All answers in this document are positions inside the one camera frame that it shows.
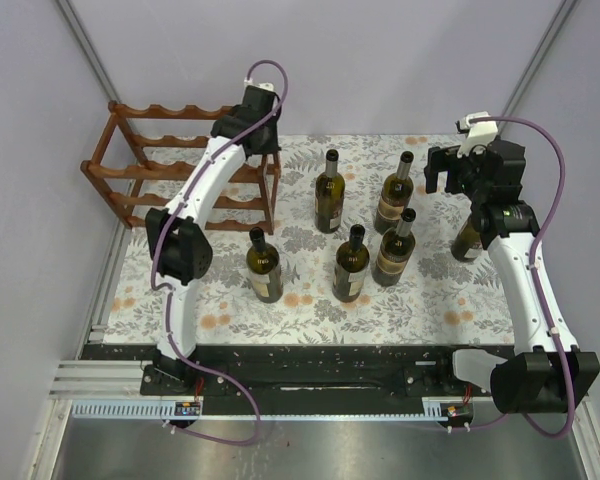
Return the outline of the green wine bottle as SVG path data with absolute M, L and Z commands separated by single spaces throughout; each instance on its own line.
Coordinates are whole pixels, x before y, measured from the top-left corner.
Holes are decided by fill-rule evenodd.
M 341 225 L 345 180 L 338 172 L 339 153 L 326 152 L 325 170 L 315 182 L 314 223 L 322 233 L 334 233 Z

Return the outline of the brown wooden wine rack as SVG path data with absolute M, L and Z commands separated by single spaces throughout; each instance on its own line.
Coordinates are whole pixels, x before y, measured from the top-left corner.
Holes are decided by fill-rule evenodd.
M 132 108 L 116 101 L 108 103 L 109 118 L 103 129 L 92 157 L 80 165 L 80 170 L 99 193 L 101 198 L 115 213 L 127 229 L 143 227 L 145 220 L 134 214 L 137 206 L 164 207 L 168 200 L 155 195 L 143 194 L 143 184 L 155 181 L 184 181 L 194 168 L 182 161 L 172 165 L 161 164 L 147 158 L 146 147 L 164 148 L 202 148 L 209 139 L 196 136 L 185 140 L 173 135 L 150 139 L 135 133 L 129 121 L 131 119 L 152 120 L 203 120 L 212 121 L 221 118 L 231 108 L 223 106 L 216 111 L 207 111 L 196 105 L 187 105 L 180 110 L 168 109 L 159 104 L 151 104 L 144 110 Z M 136 162 L 125 168 L 109 168 L 102 160 L 115 131 L 119 130 L 129 145 Z M 222 194 L 215 203 L 217 209 L 261 211 L 264 219 L 256 225 L 269 234 L 274 232 L 274 216 L 278 185 L 281 176 L 281 159 L 278 153 L 263 155 L 258 166 L 241 166 L 231 177 L 234 184 L 256 184 L 260 195 L 248 201 L 238 201 Z

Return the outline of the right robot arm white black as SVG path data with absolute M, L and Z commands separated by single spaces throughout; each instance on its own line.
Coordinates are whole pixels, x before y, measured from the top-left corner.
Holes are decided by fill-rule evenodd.
M 598 357 L 580 349 L 552 292 L 544 268 L 540 227 L 519 196 L 526 166 L 523 146 L 495 139 L 468 151 L 432 147 L 424 168 L 434 192 L 471 202 L 474 229 L 500 278 L 514 327 L 509 359 L 479 349 L 458 349 L 435 371 L 437 388 L 449 396 L 470 383 L 486 390 L 503 414 L 573 413 L 600 372 Z

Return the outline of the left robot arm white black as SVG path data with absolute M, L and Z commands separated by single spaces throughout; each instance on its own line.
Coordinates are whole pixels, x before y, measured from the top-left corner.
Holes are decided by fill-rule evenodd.
M 196 347 L 196 326 L 188 316 L 197 283 L 213 259 L 207 221 L 221 191 L 250 156 L 279 151 L 280 109 L 280 97 L 269 84 L 248 86 L 241 103 L 213 123 L 201 160 L 180 191 L 164 208 L 146 214 L 151 287 L 165 294 L 153 368 L 176 395 L 189 393 L 197 382 L 195 368 L 181 358 Z

